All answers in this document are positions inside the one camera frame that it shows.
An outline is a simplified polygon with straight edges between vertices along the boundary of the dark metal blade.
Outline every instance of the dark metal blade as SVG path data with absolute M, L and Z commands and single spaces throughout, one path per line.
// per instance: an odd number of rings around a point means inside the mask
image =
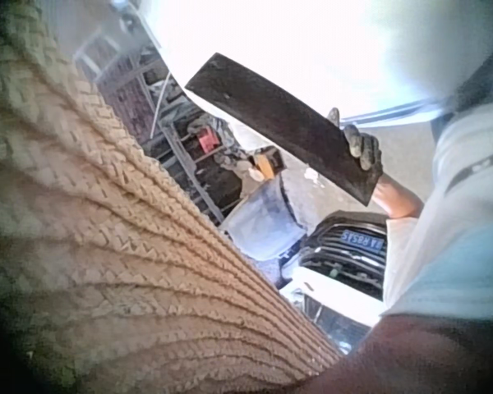
M 369 204 L 381 170 L 363 171 L 343 132 L 290 93 L 219 53 L 186 88 Z

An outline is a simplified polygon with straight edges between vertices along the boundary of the work glove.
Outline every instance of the work glove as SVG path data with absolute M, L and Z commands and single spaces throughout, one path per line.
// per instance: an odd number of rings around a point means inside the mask
M 339 110 L 332 108 L 327 116 L 327 120 L 339 127 Z M 360 133 L 354 125 L 347 125 L 343 128 L 345 139 L 348 142 L 349 150 L 354 158 L 360 159 L 362 170 L 369 171 L 374 166 L 381 169 L 381 151 L 378 139 L 367 133 Z

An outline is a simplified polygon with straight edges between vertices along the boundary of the floor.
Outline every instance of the floor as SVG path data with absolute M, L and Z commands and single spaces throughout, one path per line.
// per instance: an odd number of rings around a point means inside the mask
M 365 129 L 375 135 L 382 150 L 384 171 L 426 200 L 433 188 L 431 162 L 435 143 L 428 123 Z M 287 170 L 283 183 L 297 221 L 310 234 L 332 212 L 367 211 L 381 213 L 380 207 L 364 207 L 331 181 L 286 153 Z

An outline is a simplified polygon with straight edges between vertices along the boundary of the license plate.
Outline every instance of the license plate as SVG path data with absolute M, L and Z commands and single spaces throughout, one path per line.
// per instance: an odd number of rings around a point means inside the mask
M 343 230 L 341 241 L 348 245 L 360 246 L 363 249 L 372 250 L 373 252 L 381 251 L 384 245 L 384 240 L 380 238 L 350 230 Z

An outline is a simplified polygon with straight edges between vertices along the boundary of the red object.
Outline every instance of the red object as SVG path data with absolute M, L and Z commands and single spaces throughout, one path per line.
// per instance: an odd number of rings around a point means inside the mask
M 197 139 L 199 140 L 199 144 L 205 154 L 211 152 L 216 146 L 221 145 L 219 137 L 209 126 L 201 129 L 201 131 L 197 134 Z

